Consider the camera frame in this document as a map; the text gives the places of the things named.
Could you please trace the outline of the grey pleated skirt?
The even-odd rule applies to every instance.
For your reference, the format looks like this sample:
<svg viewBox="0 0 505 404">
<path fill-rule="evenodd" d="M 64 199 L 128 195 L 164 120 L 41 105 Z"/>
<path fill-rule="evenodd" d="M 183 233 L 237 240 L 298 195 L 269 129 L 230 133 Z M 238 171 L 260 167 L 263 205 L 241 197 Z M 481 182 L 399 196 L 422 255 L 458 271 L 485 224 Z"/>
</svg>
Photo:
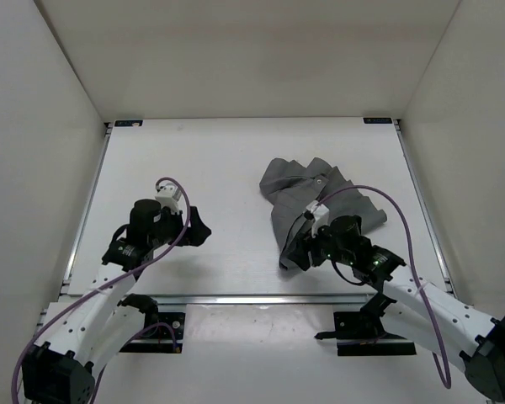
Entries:
<svg viewBox="0 0 505 404">
<path fill-rule="evenodd" d="M 344 178 L 338 167 L 333 167 L 315 157 L 305 167 L 296 160 L 273 159 L 259 182 L 262 196 L 272 204 L 271 221 L 274 237 L 279 247 L 279 268 L 294 270 L 296 263 L 287 258 L 287 250 L 294 239 L 310 228 L 302 216 L 313 201 L 332 196 L 325 206 L 329 220 L 342 215 L 358 215 L 362 219 L 362 232 L 367 234 L 387 222 L 387 215 L 377 209 L 369 197 L 352 189 L 353 183 Z"/>
</svg>

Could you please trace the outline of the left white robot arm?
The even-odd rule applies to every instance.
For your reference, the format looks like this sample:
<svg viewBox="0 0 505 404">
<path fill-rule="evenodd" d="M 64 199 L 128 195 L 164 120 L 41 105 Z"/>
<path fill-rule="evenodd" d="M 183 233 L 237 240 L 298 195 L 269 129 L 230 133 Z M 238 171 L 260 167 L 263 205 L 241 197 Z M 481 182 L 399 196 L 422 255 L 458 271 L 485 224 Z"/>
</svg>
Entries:
<svg viewBox="0 0 505 404">
<path fill-rule="evenodd" d="M 131 293 L 144 270 L 173 247 L 199 247 L 210 236 L 196 207 L 174 197 L 136 201 L 113 234 L 81 298 L 49 320 L 26 348 L 19 371 L 37 403 L 92 403 L 108 362 L 130 341 L 162 327 L 157 303 Z"/>
</svg>

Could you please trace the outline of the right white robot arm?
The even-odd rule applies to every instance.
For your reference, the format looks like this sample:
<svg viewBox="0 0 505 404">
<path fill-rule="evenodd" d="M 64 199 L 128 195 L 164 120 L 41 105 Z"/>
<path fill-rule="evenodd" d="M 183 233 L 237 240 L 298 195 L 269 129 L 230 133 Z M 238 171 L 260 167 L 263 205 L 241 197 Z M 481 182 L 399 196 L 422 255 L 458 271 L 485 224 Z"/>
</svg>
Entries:
<svg viewBox="0 0 505 404">
<path fill-rule="evenodd" d="M 364 333 L 388 332 L 444 354 L 483 396 L 505 401 L 505 316 L 478 311 L 414 274 L 402 258 L 362 235 L 356 215 L 321 226 L 311 215 L 306 221 L 283 258 L 302 270 L 326 261 L 347 265 L 372 287 L 376 293 L 361 309 Z"/>
</svg>

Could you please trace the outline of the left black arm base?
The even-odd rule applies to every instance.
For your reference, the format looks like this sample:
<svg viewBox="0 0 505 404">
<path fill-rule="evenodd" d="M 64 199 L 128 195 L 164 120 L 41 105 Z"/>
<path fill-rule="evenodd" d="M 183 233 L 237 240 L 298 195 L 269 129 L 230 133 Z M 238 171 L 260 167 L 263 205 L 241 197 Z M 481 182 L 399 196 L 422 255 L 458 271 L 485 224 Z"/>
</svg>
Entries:
<svg viewBox="0 0 505 404">
<path fill-rule="evenodd" d="M 131 294 L 118 306 L 133 307 L 144 316 L 142 334 L 128 342 L 121 353 L 180 354 L 183 350 L 185 311 L 163 309 L 147 295 Z"/>
</svg>

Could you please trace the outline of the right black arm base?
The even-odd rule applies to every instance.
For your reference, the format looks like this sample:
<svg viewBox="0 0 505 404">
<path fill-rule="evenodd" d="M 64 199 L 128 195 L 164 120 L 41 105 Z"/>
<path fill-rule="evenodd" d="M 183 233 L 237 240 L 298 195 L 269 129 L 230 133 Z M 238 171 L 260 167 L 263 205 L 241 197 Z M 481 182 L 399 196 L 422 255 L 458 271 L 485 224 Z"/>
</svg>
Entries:
<svg viewBox="0 0 505 404">
<path fill-rule="evenodd" d="M 359 310 L 337 309 L 333 312 L 334 328 L 318 332 L 317 341 L 334 340 L 338 357 L 413 356 L 413 342 L 387 332 L 381 317 L 394 303 L 382 294 L 373 296 Z"/>
</svg>

